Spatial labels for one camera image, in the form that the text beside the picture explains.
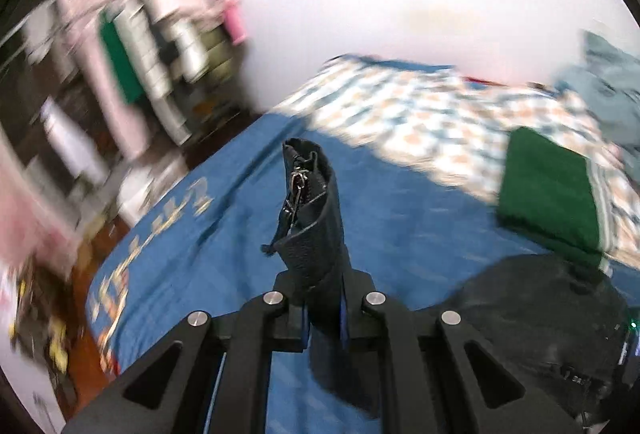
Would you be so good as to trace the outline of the black leather jacket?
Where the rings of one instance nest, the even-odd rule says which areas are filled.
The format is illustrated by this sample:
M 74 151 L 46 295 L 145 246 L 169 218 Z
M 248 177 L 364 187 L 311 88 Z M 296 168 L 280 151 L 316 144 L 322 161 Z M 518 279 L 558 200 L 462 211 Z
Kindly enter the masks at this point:
M 504 258 L 423 310 L 350 264 L 336 176 L 321 147 L 282 146 L 286 196 L 268 255 L 324 344 L 314 362 L 390 431 L 623 433 L 639 401 L 639 335 L 600 270 L 553 254 Z

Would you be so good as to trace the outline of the clothes rack with garments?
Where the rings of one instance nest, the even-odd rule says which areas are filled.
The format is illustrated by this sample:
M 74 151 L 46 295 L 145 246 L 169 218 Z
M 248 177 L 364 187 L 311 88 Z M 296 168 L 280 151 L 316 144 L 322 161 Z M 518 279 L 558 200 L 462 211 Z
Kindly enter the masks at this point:
M 129 161 L 151 145 L 142 108 L 178 146 L 197 142 L 240 108 L 238 0 L 58 0 L 54 28 L 80 61 Z

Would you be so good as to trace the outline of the blue striped plaid bedsheet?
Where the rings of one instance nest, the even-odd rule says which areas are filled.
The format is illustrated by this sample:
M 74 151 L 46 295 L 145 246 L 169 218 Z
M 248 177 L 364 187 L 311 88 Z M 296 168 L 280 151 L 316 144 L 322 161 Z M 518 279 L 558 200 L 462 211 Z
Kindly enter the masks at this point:
M 116 246 L 87 298 L 103 369 L 114 381 L 197 310 L 229 315 L 270 291 L 293 304 L 284 261 L 264 251 L 292 138 L 319 145 L 333 168 L 352 267 L 409 310 L 444 302 L 509 256 L 562 258 L 498 223 L 517 128 L 602 168 L 614 246 L 597 270 L 639 334 L 638 190 L 579 95 L 472 87 L 450 67 L 345 55 L 193 170 Z M 384 433 L 381 408 L 346 402 L 323 383 L 314 362 L 323 344 L 308 321 L 302 352 L 273 354 L 263 433 Z

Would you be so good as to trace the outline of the folded green striped garment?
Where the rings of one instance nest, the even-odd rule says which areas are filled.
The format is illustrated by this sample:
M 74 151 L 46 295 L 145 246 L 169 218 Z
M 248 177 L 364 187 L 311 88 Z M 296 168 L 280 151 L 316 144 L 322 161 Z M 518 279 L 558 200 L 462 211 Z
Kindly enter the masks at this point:
M 605 254 L 614 246 L 600 165 L 531 128 L 509 135 L 497 220 L 580 266 L 605 269 Z

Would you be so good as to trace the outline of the green hanging garment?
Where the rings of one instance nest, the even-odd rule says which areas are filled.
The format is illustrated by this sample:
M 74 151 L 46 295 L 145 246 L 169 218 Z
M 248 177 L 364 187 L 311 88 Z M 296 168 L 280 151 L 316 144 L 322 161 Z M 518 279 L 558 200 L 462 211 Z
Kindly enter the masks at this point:
M 144 90 L 117 33 L 114 20 L 106 10 L 100 12 L 99 31 L 122 98 L 126 104 L 135 105 L 144 96 Z

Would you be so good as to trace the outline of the teal blue duvet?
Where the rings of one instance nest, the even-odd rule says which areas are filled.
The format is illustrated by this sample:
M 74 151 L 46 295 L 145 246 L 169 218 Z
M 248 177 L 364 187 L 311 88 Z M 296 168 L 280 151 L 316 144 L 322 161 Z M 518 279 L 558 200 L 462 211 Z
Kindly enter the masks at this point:
M 639 167 L 639 58 L 591 31 L 582 34 L 582 64 L 562 70 L 553 86 L 579 95 L 602 136 L 622 150 L 627 168 Z

